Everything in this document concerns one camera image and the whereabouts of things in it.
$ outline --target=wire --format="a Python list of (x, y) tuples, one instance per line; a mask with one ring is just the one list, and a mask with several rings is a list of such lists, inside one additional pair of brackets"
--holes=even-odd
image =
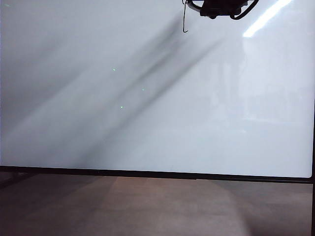
[(238, 16), (230, 15), (230, 17), (233, 20), (240, 20), (240, 19), (242, 19), (244, 16), (246, 16), (257, 5), (258, 1), (259, 0), (254, 0), (254, 2), (241, 15), (238, 15)]
[(188, 0), (186, 0), (186, 1), (184, 2), (184, 0), (182, 0), (182, 3), (184, 4), (184, 17), (183, 17), (183, 32), (184, 32), (184, 33), (187, 33), (187, 32), (188, 32), (188, 30), (185, 31), (185, 15), (186, 15), (186, 4), (187, 4), (187, 1), (188, 1)]

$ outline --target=black device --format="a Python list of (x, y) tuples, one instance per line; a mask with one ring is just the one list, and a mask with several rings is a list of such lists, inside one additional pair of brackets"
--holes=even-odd
[[(233, 20), (239, 20), (246, 16), (259, 0), (204, 0), (202, 6), (196, 5), (194, 1), (186, 0), (186, 4), (191, 9), (200, 12), (201, 16), (211, 19), (215, 19), (217, 16), (230, 16)], [(253, 2), (242, 13), (242, 7), (247, 6), (249, 1)]]

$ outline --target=white backdrop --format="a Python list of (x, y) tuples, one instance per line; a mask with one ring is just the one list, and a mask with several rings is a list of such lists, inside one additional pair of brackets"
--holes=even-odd
[(1, 165), (312, 175), (315, 2), (1, 1)]

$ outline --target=gray floor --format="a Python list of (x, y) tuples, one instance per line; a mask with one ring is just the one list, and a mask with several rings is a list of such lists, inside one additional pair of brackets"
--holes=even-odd
[(37, 175), (0, 189), (1, 236), (310, 236), (312, 186)]

